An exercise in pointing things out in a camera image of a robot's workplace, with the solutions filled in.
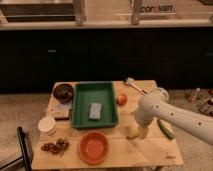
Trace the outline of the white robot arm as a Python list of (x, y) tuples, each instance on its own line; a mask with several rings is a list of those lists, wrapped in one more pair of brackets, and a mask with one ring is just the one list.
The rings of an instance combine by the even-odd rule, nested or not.
[(173, 106), (168, 101), (169, 94), (163, 88), (155, 88), (143, 95), (134, 112), (136, 123), (148, 127), (157, 117), (213, 145), (212, 118)]

